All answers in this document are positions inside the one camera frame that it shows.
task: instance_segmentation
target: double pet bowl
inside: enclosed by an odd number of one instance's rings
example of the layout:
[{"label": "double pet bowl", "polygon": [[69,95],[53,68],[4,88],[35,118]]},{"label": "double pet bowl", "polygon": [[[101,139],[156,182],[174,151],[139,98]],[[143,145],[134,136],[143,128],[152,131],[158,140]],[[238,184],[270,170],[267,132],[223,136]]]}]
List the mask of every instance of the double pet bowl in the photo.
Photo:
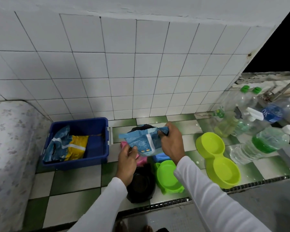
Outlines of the double pet bowl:
[{"label": "double pet bowl", "polygon": [[224,142],[215,133],[205,133],[198,137],[195,146],[205,159],[205,168],[209,178],[218,186],[229,189],[241,180],[238,166],[223,156]]}]

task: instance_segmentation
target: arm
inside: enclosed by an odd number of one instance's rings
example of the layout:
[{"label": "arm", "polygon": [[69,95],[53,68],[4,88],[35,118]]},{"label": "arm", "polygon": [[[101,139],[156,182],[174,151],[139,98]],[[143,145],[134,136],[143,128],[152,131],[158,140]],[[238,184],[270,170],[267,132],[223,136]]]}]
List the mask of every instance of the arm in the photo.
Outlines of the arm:
[{"label": "arm", "polygon": [[205,229],[211,232],[270,231],[238,202],[221,191],[217,184],[185,156],[182,134],[171,122],[166,126],[169,128],[168,136],[158,132],[162,150],[177,165],[174,175],[189,191]]},{"label": "arm", "polygon": [[137,148],[126,145],[118,156],[116,177],[69,232],[111,232],[122,200],[127,196],[136,169]]}]

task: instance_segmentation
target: blue bottle label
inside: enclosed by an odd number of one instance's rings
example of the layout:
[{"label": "blue bottle label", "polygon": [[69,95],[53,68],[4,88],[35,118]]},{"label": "blue bottle label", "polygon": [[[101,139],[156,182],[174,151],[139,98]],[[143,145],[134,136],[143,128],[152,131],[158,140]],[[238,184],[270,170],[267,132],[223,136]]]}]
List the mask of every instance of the blue bottle label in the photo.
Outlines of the blue bottle label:
[{"label": "blue bottle label", "polygon": [[283,109],[280,107],[270,104],[262,110],[264,120],[274,123],[280,121],[283,117]]}]

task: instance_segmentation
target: white painted wall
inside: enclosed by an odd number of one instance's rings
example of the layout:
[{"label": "white painted wall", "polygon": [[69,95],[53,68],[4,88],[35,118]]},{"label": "white painted wall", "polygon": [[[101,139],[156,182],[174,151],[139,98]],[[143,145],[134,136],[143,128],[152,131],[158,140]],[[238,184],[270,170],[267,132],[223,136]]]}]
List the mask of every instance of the white painted wall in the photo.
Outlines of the white painted wall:
[{"label": "white painted wall", "polygon": [[6,10],[51,9],[65,14],[174,21],[197,19],[274,26],[290,11],[290,0],[0,0]]}]

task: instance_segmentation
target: long-sleeved white shirt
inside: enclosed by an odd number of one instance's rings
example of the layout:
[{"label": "long-sleeved white shirt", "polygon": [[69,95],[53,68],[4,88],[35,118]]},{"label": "long-sleeved white shirt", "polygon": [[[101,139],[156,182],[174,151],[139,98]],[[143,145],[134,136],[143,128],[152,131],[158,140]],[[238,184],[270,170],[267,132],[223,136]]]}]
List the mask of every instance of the long-sleeved white shirt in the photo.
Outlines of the long-sleeved white shirt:
[{"label": "long-sleeved white shirt", "polygon": [[[189,191],[206,231],[270,231],[205,176],[188,156],[178,162],[174,175]],[[127,193],[124,183],[119,178],[113,178],[94,204],[68,232],[111,232],[119,206]]]}]

